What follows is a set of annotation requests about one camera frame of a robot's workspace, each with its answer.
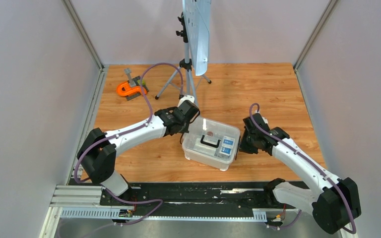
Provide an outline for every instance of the perforated panel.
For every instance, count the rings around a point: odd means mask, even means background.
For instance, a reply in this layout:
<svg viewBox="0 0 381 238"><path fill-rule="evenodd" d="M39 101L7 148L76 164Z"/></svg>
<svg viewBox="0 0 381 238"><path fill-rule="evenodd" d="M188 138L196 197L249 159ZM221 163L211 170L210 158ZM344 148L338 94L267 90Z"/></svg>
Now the perforated panel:
<svg viewBox="0 0 381 238"><path fill-rule="evenodd" d="M208 69L211 0L183 0L183 14L195 75Z"/></svg>
<svg viewBox="0 0 381 238"><path fill-rule="evenodd" d="M61 218L98 218L98 219L124 219L136 220L142 216L132 218L119 217L119 209L116 208L64 208ZM147 220L162 221L217 221L217 222L266 222L266 212L254 209L253 217L177 217L177 216L149 216Z"/></svg>

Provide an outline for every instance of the plastic storage box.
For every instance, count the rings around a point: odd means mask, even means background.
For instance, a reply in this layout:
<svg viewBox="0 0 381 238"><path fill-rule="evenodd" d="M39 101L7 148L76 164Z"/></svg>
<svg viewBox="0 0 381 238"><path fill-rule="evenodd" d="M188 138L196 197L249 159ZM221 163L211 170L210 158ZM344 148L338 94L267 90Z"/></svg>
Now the plastic storage box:
<svg viewBox="0 0 381 238"><path fill-rule="evenodd" d="M226 171L239 147L240 130L214 120L197 117L184 135L185 158Z"/></svg>

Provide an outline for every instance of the metal floor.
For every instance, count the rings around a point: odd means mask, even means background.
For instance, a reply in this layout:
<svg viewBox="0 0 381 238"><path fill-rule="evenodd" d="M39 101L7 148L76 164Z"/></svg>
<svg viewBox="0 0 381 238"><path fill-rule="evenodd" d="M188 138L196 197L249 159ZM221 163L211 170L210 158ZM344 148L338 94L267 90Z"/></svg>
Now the metal floor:
<svg viewBox="0 0 381 238"><path fill-rule="evenodd" d="M286 222L291 222L295 212L287 212ZM92 230L112 223L103 219L63 219L56 238L80 238ZM288 229L273 231L257 222L207 222L207 221L143 221L131 226L113 226L101 229L89 238L340 238L339 233L329 235L322 231L312 216L302 214L296 224Z"/></svg>

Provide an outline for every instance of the gray wall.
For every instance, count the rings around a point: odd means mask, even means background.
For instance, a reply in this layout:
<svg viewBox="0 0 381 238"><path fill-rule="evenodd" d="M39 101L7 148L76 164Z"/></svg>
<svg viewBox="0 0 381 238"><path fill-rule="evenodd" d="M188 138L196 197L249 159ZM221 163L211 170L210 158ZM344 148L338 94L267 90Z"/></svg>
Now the gray wall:
<svg viewBox="0 0 381 238"><path fill-rule="evenodd" d="M0 237L39 235L97 77L60 0L0 0Z"/></svg>
<svg viewBox="0 0 381 238"><path fill-rule="evenodd" d="M381 237L381 1L340 1L300 76L326 164L359 186L359 236Z"/></svg>
<svg viewBox="0 0 381 238"><path fill-rule="evenodd" d="M181 0L72 0L106 64L177 63ZM211 62L295 62L328 0L212 0Z"/></svg>

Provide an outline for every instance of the white board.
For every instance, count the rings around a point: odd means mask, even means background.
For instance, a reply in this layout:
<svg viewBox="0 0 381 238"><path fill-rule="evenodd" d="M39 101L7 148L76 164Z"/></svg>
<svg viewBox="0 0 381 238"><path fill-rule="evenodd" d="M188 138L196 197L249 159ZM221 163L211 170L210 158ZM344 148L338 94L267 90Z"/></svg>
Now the white board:
<svg viewBox="0 0 381 238"><path fill-rule="evenodd" d="M183 15L195 75L208 68L211 0L183 0Z"/></svg>

